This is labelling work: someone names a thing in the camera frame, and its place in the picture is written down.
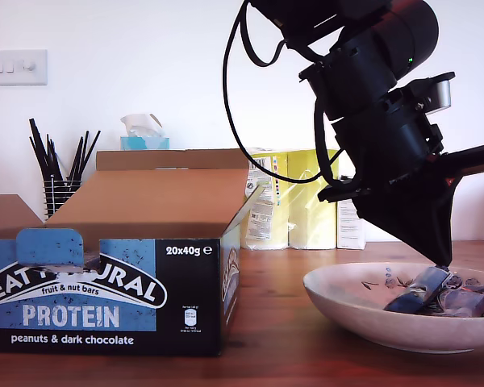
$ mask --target bowl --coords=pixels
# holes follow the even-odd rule
[[[423,353],[458,353],[484,347],[484,317],[437,317],[383,310],[428,266],[337,264],[308,273],[303,284],[324,316],[374,343]],[[484,284],[484,272],[451,269],[463,281]]]

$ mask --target light switch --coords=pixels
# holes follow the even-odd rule
[[[6,73],[12,74],[15,71],[15,63],[12,59],[6,60]]]
[[[47,85],[47,50],[0,50],[0,86]]]

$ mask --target wooden table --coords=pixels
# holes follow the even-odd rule
[[[457,242],[454,262],[484,270],[484,242]],[[438,356],[368,343],[310,303],[314,268],[374,260],[424,261],[402,243],[363,252],[243,252],[240,305],[220,358],[0,354],[0,387],[107,386],[470,386],[484,385],[484,351]]]

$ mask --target pen holder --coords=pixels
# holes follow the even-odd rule
[[[44,181],[45,217],[49,219],[81,187],[81,181]]]

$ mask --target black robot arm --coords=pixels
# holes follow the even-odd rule
[[[283,34],[269,63],[252,50],[245,20],[249,3]],[[449,82],[454,73],[394,89],[436,47],[439,26],[431,7],[423,0],[244,1],[223,67],[228,118],[244,150],[232,122],[226,86],[227,59],[238,25],[255,65],[274,63],[284,45],[313,63],[299,76],[317,97],[315,145],[321,175],[329,184],[319,200],[351,198],[361,218],[434,263],[450,265],[453,195],[463,176],[484,172],[484,147],[443,154],[440,129],[427,119],[427,114],[450,107]],[[341,28],[327,55],[310,49],[310,44]],[[332,175],[324,115],[332,121],[341,151],[355,165],[352,180]]]

